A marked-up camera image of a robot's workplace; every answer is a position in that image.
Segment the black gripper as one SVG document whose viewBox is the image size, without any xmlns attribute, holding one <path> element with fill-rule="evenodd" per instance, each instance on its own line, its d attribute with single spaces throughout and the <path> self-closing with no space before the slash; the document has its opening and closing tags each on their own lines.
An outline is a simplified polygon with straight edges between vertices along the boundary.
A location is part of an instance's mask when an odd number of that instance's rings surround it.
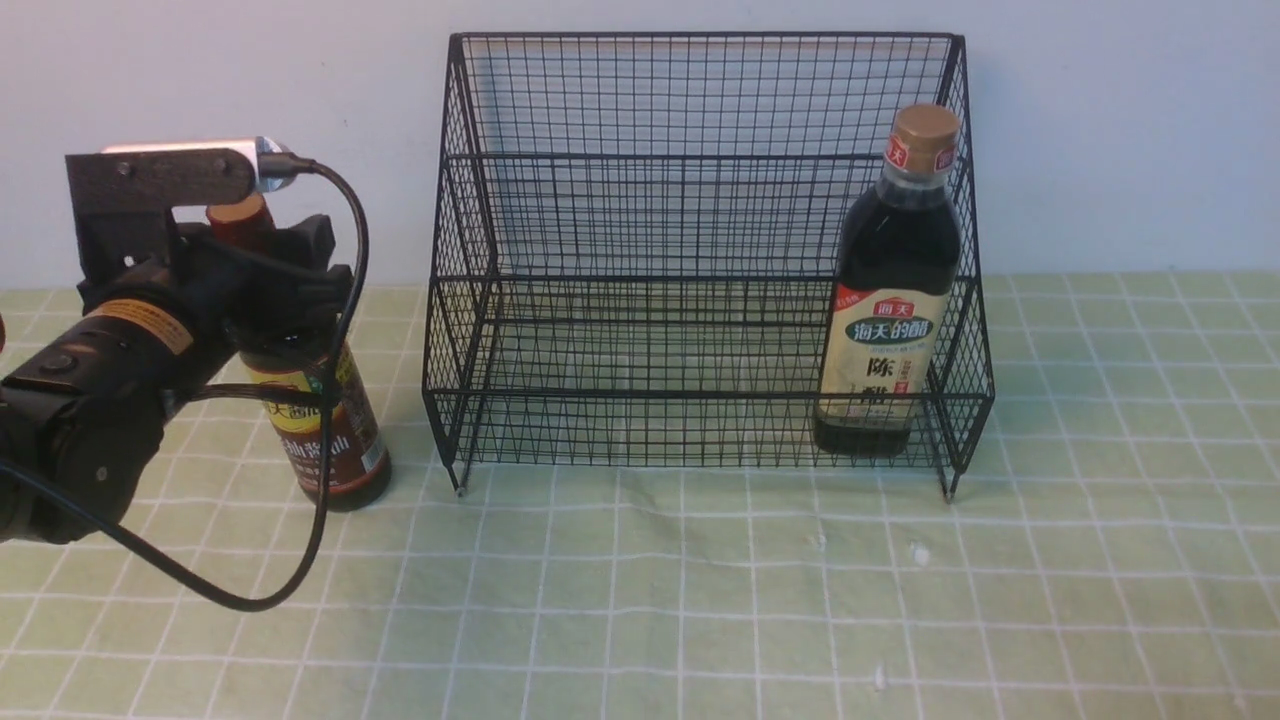
<svg viewBox="0 0 1280 720">
<path fill-rule="evenodd" d="M 269 214 L 241 222 L 242 249 L 172 215 L 78 215 L 84 278 L 83 346 L 228 346 L 268 351 L 289 338 L 329 341 L 353 272 L 330 268 L 332 219 L 276 228 Z"/>
</svg>

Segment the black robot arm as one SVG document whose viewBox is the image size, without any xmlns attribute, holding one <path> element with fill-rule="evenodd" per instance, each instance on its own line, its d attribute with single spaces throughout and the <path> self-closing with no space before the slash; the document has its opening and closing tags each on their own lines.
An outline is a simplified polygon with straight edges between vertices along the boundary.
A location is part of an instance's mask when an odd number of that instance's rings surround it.
<svg viewBox="0 0 1280 720">
<path fill-rule="evenodd" d="M 163 209 L 77 229 L 84 314 L 3 379 L 3 460 L 119 521 L 169 421 L 239 351 L 332 331 L 352 274 L 323 214 L 252 249 Z"/>
</svg>

